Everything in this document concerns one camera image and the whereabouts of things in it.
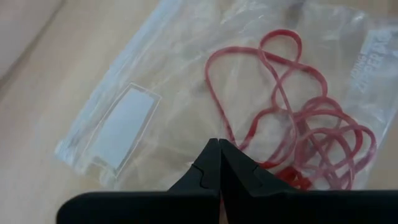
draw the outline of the white label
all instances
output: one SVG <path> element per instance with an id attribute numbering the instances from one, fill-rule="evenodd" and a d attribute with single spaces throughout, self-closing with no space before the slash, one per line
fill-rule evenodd
<path id="1" fill-rule="evenodd" d="M 132 149 L 154 103 L 155 99 L 150 95 L 130 88 L 105 118 L 92 144 L 94 154 L 118 169 Z"/>

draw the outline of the beige table surface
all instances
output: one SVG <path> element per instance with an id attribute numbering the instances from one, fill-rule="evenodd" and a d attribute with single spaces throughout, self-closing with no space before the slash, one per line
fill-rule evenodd
<path id="1" fill-rule="evenodd" d="M 54 157 L 55 146 L 109 65 L 158 0 L 66 0 L 1 83 L 0 223 L 54 223 L 66 199 L 98 189 Z M 394 0 L 341 1 L 372 14 L 398 12 Z M 398 122 L 368 183 L 398 188 Z"/>

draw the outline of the black plastic object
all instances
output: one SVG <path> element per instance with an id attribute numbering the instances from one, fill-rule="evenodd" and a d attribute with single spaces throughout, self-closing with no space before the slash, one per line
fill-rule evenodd
<path id="1" fill-rule="evenodd" d="M 57 223 L 218 223 L 220 188 L 229 223 L 397 223 L 396 191 L 302 192 L 224 139 L 210 139 L 167 192 L 77 196 Z"/>

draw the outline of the red rubber band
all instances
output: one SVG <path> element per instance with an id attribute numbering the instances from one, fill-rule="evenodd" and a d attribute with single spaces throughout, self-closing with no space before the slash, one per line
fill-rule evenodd
<path id="1" fill-rule="evenodd" d="M 297 55 L 293 61 L 282 58 L 278 55 L 266 52 L 263 47 L 267 42 L 278 36 L 290 37 L 297 44 Z M 261 63 L 270 71 L 274 77 L 276 84 L 271 94 L 271 106 L 258 112 L 254 117 L 249 131 L 240 145 L 236 144 L 232 127 L 226 117 L 225 110 L 218 99 L 213 85 L 211 84 L 209 69 L 211 64 L 219 57 L 226 54 L 248 54 L 256 56 Z M 253 137 L 256 135 L 259 121 L 268 114 L 282 113 L 286 114 L 291 120 L 291 125 L 287 128 L 283 140 L 277 149 L 265 162 L 259 162 L 259 165 L 265 169 L 280 166 L 286 163 L 287 159 L 293 157 L 293 162 L 285 167 L 276 176 L 288 182 L 291 186 L 298 189 L 308 190 L 313 187 L 312 183 L 319 178 L 325 178 L 330 189 L 352 189 L 355 175 L 363 170 L 373 159 L 376 153 L 376 137 L 374 133 L 367 127 L 359 125 L 352 117 L 343 112 L 341 106 L 333 99 L 328 97 L 328 84 L 325 77 L 315 68 L 299 63 L 302 56 L 302 40 L 300 36 L 291 30 L 279 29 L 265 35 L 259 44 L 259 48 L 251 47 L 226 47 L 213 53 L 205 65 L 205 80 L 209 88 L 212 99 L 214 100 L 217 110 L 224 122 L 229 140 L 235 144 L 240 150 L 245 150 Z M 275 68 L 269 63 L 270 61 L 288 66 L 288 70 L 280 77 Z M 321 87 L 321 95 L 308 100 L 299 111 L 292 111 L 289 100 L 282 86 L 283 82 L 290 77 L 294 71 L 301 70 L 311 77 L 315 78 Z M 286 109 L 281 108 L 277 104 L 276 95 L 279 92 Z M 320 106 L 328 105 L 332 109 L 319 109 Z M 333 116 L 338 118 L 334 128 L 316 128 L 310 129 L 307 119 L 312 116 Z M 355 145 L 350 147 L 344 138 L 344 133 L 352 131 L 355 135 Z M 371 143 L 366 155 L 355 162 L 354 158 L 363 146 L 363 133 L 370 137 Z M 315 134 L 323 134 L 323 139 L 316 139 Z M 345 158 L 336 164 L 333 164 L 328 157 L 329 152 L 334 144 L 339 144 L 345 154 Z M 317 166 L 310 165 L 308 162 L 314 156 L 319 155 L 321 161 Z M 344 166 L 348 166 L 348 170 L 338 177 L 336 171 Z M 301 170 L 310 170 L 312 175 L 304 177 Z"/>

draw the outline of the clear plastic bag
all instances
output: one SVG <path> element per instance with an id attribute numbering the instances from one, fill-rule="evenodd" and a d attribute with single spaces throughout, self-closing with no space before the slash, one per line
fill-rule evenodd
<path id="1" fill-rule="evenodd" d="M 379 148 L 398 108 L 395 21 L 372 19 L 346 7 L 294 0 L 163 0 L 90 96 L 68 136 L 58 144 L 57 156 L 78 173 L 95 177 L 110 188 L 169 188 L 188 170 L 209 138 L 233 140 L 205 81 L 210 55 L 235 45 L 258 48 L 263 36 L 277 29 L 294 30 L 301 36 L 300 63 L 322 73 L 328 97 L 358 124 L 369 128 Z M 298 54 L 297 44 L 286 37 L 271 39 L 264 49 L 289 60 Z M 286 65 L 270 63 L 279 75 L 287 69 Z M 209 74 L 235 143 L 242 145 L 252 120 L 270 107 L 276 81 L 257 57 L 247 54 L 218 58 Z M 321 95 L 319 83 L 305 71 L 296 69 L 282 85 L 292 111 Z M 131 113 L 117 116 L 125 110 L 124 106 L 115 109 L 122 101 L 124 106 L 137 102 L 146 106 L 130 106 L 126 111 Z M 283 105 L 280 91 L 276 101 Z M 106 124 L 112 116 L 115 119 Z M 333 129 L 337 119 L 320 115 L 307 122 L 311 129 Z M 125 126 L 134 128 L 125 131 Z M 292 132 L 291 117 L 268 114 L 259 120 L 244 151 L 256 161 L 266 161 L 286 135 L 290 136 L 286 147 L 296 144 Z M 351 147 L 358 138 L 353 131 L 343 136 Z M 319 141 L 324 138 L 314 137 Z M 371 140 L 363 134 L 362 147 L 353 162 L 361 163 L 369 156 Z M 330 147 L 327 156 L 331 166 L 351 155 L 339 144 Z M 292 157 L 270 171 L 292 166 L 304 177 L 313 175 L 313 170 L 295 166 Z M 352 186 L 344 183 L 340 187 L 363 188 L 374 155 L 369 160 L 364 168 L 349 172 Z M 314 155 L 308 163 L 320 161 L 324 163 L 322 157 Z M 335 169 L 337 177 L 330 177 L 329 167 L 322 169 L 325 178 L 311 180 L 311 189 L 338 189 L 325 179 L 339 178 L 355 168 L 346 164 Z"/>

